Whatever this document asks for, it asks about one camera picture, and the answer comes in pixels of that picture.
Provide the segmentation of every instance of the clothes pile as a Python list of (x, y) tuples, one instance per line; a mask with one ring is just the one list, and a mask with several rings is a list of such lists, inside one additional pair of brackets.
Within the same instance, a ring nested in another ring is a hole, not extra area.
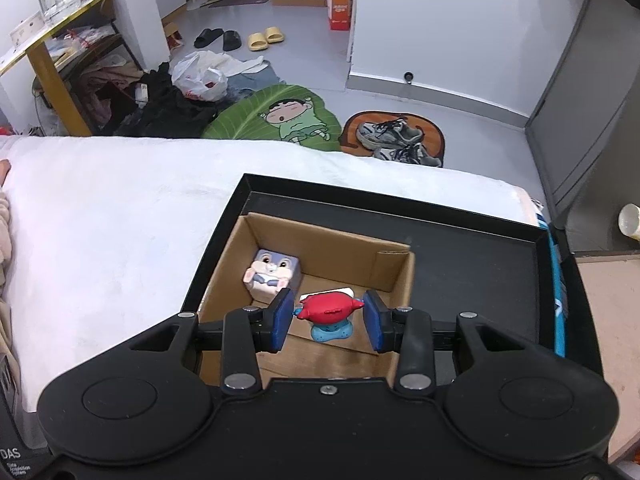
[[(114, 54), (81, 75), (84, 106), (104, 136), (197, 139), (220, 112), (257, 90), (282, 83), (262, 56), (240, 61), (210, 54), (214, 67), (228, 77), (226, 95), (215, 102), (184, 96), (172, 83), (168, 63), (143, 73)], [(141, 85), (146, 89), (144, 102), (136, 94)]]

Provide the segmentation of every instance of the wall baseboard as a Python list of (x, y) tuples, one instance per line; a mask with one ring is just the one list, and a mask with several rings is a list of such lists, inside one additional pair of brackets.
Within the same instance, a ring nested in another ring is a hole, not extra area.
[(271, 5), (297, 7), (326, 7), (326, 0), (271, 0)]
[(166, 25), (171, 23), (178, 16), (180, 16), (181, 14), (184, 14), (185, 12), (187, 12), (187, 4), (184, 4), (183, 6), (178, 7), (177, 9), (174, 10), (174, 12), (170, 12), (168, 15), (166, 15), (162, 19), (162, 26), (165, 27)]
[(404, 82), (382, 79), (370, 75), (349, 74), (347, 88), (405, 97), (407, 99), (415, 99), (417, 101), (446, 106), (447, 108), (455, 108), (463, 112), (488, 117), (501, 123), (511, 124), (518, 128), (524, 128), (529, 120), (527, 116), (513, 112), (512, 110), (478, 101), (471, 97), (452, 94), (417, 84), (408, 85)]

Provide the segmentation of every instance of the black tray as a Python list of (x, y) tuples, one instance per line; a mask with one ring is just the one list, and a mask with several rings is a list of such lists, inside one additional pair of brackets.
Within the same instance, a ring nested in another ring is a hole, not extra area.
[(409, 244), (416, 257), (412, 307), (440, 321), (477, 312), (554, 347), (545, 230), (431, 203), (252, 174), (242, 177), (229, 200), (183, 310), (197, 310), (236, 219), (248, 212)]

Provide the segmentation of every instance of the cardboard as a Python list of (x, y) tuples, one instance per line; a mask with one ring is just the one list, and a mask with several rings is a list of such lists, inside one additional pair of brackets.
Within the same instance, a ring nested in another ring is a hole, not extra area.
[(326, 0), (331, 30), (349, 30), (351, 27), (352, 0)]
[[(408, 245), (345, 233), (258, 213), (238, 217), (198, 309), (201, 322), (223, 319), (252, 299), (242, 276), (258, 248), (300, 259), (302, 281), (296, 295), (350, 287), (356, 298), (369, 288), (390, 308), (407, 306), (414, 282), (415, 255)], [(258, 354), (263, 383), (272, 377), (387, 377), (392, 380), (397, 354), (378, 355), (371, 348), (362, 311), (351, 317), (353, 336), (316, 343), (310, 324), (292, 320), (284, 348), (278, 354)], [(201, 378), (220, 381), (220, 352), (204, 352)]]
[(184, 45), (182, 36), (178, 30), (178, 25), (174, 22), (169, 22), (163, 28), (164, 36), (166, 38), (167, 45), (169, 46), (169, 51), (175, 50), (176, 48)]

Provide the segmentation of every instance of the blue strip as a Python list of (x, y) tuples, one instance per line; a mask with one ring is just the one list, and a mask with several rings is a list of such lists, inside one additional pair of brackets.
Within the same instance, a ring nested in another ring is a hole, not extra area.
[(379, 352), (382, 348), (382, 329), (380, 327), (380, 314), (378, 313), (375, 304), (369, 297), (368, 292), (364, 293), (362, 301), (364, 301), (364, 308), (362, 309), (364, 326), (367, 329), (367, 335), (369, 336), (371, 347), (376, 352)]
[(558, 263), (558, 256), (556, 255), (556, 245), (554, 239), (549, 231), (549, 226), (542, 215), (538, 216), (538, 224), (540, 227), (546, 230), (546, 235), (549, 240), (549, 250), (551, 251), (551, 271), (554, 280), (554, 300), (556, 310), (556, 326), (554, 330), (554, 351), (556, 355), (564, 357), (565, 345), (564, 345), (564, 312), (562, 311), (562, 285), (560, 280), (560, 264)]
[(293, 318), (293, 300), (295, 298), (294, 291), (290, 290), (273, 314), (273, 331), (271, 332), (273, 351), (279, 352), (284, 346), (284, 339), (287, 337)]

